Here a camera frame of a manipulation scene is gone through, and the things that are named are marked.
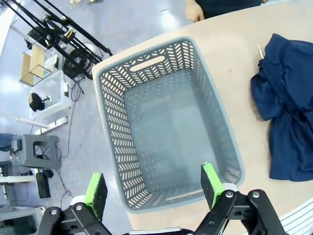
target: gray stool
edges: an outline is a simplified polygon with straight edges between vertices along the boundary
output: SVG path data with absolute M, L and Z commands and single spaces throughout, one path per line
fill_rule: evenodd
M 39 169 L 59 169 L 62 163 L 59 161 L 55 145 L 59 142 L 57 136 L 21 135 L 13 138 L 12 158 L 20 166 Z M 45 152 L 47 159 L 36 157 L 36 146 L 45 143 L 48 148 Z

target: beige tabletop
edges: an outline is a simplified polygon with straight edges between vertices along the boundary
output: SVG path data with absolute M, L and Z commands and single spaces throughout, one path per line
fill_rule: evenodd
M 93 68 L 94 79 L 102 67 L 179 37 L 192 37 L 205 58 L 228 114 L 246 170 L 239 187 L 241 193 L 260 188 L 269 196 L 282 216 L 313 197 L 313 181 L 272 180 L 269 176 L 269 121 L 262 121 L 251 99 L 250 79 L 258 72 L 261 59 L 258 45 L 264 50 L 273 33 L 288 39 L 313 42 L 313 1 L 295 0 L 254 7 L 211 18 L 152 38 L 125 50 Z M 208 212 L 205 200 L 172 209 L 128 214 L 134 230 L 167 227 L 196 229 Z M 242 234 L 239 221 L 231 221 L 225 234 Z

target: gray plastic basket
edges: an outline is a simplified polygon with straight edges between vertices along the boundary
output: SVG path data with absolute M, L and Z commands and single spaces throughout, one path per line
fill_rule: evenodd
M 96 79 L 116 182 L 128 211 L 204 198 L 201 164 L 240 185 L 244 169 L 195 43 L 179 38 L 103 68 Z

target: floor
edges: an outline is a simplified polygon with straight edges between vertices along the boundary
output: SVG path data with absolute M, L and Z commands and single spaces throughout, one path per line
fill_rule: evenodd
M 183 0 L 104 0 L 91 5 L 86 5 L 87 0 L 83 0 L 75 6 L 71 6 L 68 0 L 51 2 L 109 47 L 113 54 L 190 24 L 184 15 Z M 27 8 L 36 16 L 43 16 L 43 11 L 33 2 L 30 1 Z M 30 30 L 21 20 L 15 23 L 15 27 L 25 33 Z M 29 118 L 27 99 L 30 88 L 19 82 L 22 53 L 25 50 L 23 38 L 10 31 L 0 58 L 0 107 L 7 114 Z M 85 94 L 75 105 L 70 152 L 68 158 L 63 159 L 61 175 L 72 195 L 78 196 L 87 190 L 92 173 L 103 172 L 109 190 L 103 222 L 113 234 L 123 234 L 131 230 L 131 225 L 117 192 L 93 82 L 86 80 L 81 86 Z M 29 134 L 30 130 L 29 125 L 0 118 L 0 133 Z M 49 133 L 60 138 L 59 147 L 63 155 L 67 154 L 68 131 L 69 124 Z M 0 161 L 6 160 L 9 160 L 8 154 L 0 152 Z M 18 167 L 15 170 L 17 174 L 25 171 Z M 12 198 L 11 203 L 20 206 L 60 206 L 64 189 L 57 174 L 49 180 L 49 185 L 51 198 L 39 199 L 36 184 L 16 184 L 16 198 Z M 66 209 L 70 201 L 71 198 L 65 196 L 62 209 Z M 8 203 L 0 192 L 0 204 Z

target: navy blue shirt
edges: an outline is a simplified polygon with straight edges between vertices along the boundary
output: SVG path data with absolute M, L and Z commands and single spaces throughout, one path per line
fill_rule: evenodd
M 272 120 L 269 176 L 313 180 L 313 43 L 273 34 L 265 54 L 251 94 L 261 117 Z
M 196 0 L 204 13 L 224 14 L 259 6 L 262 0 Z

